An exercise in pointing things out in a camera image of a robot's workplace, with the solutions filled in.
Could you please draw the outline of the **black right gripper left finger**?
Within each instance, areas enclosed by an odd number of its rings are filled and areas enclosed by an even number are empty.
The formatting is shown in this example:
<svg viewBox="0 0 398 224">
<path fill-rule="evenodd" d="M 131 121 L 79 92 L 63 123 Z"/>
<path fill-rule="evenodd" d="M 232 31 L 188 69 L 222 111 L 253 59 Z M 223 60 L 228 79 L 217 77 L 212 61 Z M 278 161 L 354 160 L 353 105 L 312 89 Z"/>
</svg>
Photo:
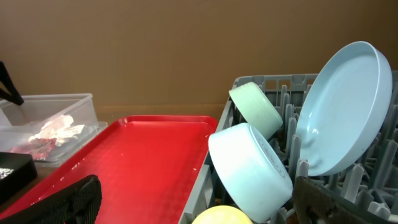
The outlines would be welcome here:
<svg viewBox="0 0 398 224">
<path fill-rule="evenodd" d="M 1 224 L 94 224 L 102 201 L 101 182 L 89 175 L 1 220 Z"/>
</svg>

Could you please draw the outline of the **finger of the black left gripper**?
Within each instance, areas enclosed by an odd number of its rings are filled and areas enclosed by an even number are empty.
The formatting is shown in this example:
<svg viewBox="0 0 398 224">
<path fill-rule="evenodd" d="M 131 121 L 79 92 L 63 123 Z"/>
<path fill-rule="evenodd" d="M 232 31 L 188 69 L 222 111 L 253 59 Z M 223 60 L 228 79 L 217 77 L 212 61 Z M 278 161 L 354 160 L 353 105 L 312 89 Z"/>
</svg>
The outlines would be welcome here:
<svg viewBox="0 0 398 224">
<path fill-rule="evenodd" d="M 21 97 L 20 93 L 14 86 L 3 62 L 1 62 L 1 83 L 5 86 L 7 90 L 4 91 L 3 89 L 1 89 L 2 99 L 14 103 L 17 106 L 20 106 L 24 103 L 24 99 Z"/>
</svg>

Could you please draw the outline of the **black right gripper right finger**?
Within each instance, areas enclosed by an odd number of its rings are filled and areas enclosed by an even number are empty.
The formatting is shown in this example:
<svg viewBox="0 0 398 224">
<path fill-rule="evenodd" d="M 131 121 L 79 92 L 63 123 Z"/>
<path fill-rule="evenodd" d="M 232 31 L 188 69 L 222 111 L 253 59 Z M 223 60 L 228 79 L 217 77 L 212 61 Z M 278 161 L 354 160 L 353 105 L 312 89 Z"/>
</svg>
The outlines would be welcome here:
<svg viewBox="0 0 398 224">
<path fill-rule="evenodd" d="M 386 222 L 385 219 L 359 208 L 306 177 L 296 178 L 292 200 L 300 224 L 383 224 Z"/>
</svg>

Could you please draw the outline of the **red snack wrapper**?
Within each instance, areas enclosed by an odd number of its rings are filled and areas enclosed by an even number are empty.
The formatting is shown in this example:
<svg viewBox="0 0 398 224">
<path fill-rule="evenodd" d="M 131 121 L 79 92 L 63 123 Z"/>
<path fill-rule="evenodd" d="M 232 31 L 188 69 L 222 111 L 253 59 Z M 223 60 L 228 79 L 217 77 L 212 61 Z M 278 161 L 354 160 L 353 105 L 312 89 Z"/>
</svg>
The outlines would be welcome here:
<svg viewBox="0 0 398 224">
<path fill-rule="evenodd" d="M 28 143 L 25 143 L 20 146 L 13 147 L 11 149 L 12 153 L 19 154 L 30 154 L 33 160 L 41 161 L 46 160 L 49 154 L 55 147 L 55 143 L 57 140 L 55 138 L 52 139 L 33 139 Z"/>
</svg>

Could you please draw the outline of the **light blue bowl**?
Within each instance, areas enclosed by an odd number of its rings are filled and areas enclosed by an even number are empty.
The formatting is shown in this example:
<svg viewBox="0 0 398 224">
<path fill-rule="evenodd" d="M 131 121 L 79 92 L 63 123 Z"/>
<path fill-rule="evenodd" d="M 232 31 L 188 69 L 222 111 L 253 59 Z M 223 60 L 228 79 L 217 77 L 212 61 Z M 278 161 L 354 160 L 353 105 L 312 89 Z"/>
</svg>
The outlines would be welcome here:
<svg viewBox="0 0 398 224">
<path fill-rule="evenodd" d="M 226 191 L 254 222 L 264 223 L 291 198 L 287 170 L 254 126 L 241 123 L 213 133 L 208 148 Z"/>
</svg>

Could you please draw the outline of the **yellow plastic cup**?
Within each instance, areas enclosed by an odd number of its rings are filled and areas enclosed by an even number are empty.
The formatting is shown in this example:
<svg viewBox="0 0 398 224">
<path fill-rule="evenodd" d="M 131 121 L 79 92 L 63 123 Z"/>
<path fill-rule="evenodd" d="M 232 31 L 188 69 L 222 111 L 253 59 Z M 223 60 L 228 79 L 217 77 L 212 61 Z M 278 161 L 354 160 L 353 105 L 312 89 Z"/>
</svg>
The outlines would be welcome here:
<svg viewBox="0 0 398 224">
<path fill-rule="evenodd" d="M 218 205 L 199 214 L 192 224 L 253 224 L 253 222 L 238 208 Z"/>
</svg>

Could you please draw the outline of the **light blue plate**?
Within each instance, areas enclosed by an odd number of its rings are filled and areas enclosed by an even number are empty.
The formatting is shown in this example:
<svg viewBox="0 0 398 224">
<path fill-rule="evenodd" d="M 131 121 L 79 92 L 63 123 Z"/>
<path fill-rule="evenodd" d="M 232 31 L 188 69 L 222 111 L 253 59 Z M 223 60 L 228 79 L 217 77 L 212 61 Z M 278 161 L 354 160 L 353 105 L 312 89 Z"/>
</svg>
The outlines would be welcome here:
<svg viewBox="0 0 398 224">
<path fill-rule="evenodd" d="M 357 41 L 334 54 L 308 92 L 295 132 L 308 175 L 333 175 L 357 161 L 379 132 L 391 97 L 391 67 L 373 45 Z"/>
</svg>

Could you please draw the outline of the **green bowl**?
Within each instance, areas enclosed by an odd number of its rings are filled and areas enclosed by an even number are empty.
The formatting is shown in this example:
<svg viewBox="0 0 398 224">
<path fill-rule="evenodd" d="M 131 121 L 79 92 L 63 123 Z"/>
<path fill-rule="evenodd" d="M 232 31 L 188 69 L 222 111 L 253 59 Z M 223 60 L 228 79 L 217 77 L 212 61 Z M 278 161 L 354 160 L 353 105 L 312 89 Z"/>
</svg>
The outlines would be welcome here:
<svg viewBox="0 0 398 224">
<path fill-rule="evenodd" d="M 229 96 L 246 122 L 254 126 L 266 140 L 282 127 L 281 115 L 254 82 L 230 90 Z"/>
</svg>

